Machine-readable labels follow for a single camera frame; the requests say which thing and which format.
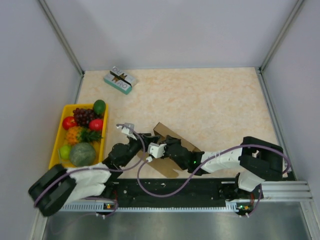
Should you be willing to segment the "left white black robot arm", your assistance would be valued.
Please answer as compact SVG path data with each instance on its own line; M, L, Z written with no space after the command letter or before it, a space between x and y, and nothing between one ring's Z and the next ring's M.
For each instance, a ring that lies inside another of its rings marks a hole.
M139 152L147 152L149 145L156 144L160 138L140 133L136 138L129 138L127 144L115 144L104 161L91 166L66 168L56 164L28 189L33 206L44 217L50 217L74 201L109 198L114 191L111 183L123 172L130 171L128 163Z

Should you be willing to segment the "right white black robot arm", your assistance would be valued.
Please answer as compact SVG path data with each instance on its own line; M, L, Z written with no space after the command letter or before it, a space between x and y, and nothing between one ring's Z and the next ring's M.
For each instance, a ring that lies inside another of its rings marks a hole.
M169 158L191 175L202 176L220 170L241 169L235 177L233 192L245 198L265 181L281 181L291 168L282 147L246 136L240 145L221 151L191 151L178 138L167 136L160 143L161 159Z

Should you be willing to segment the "brown cardboard box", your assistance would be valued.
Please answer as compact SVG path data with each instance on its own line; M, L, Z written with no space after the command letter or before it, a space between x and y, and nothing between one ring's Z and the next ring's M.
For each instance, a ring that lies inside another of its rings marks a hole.
M201 163L204 154L195 145L159 122L153 128L157 144L165 144L164 156L153 157L142 168L143 178L187 178Z

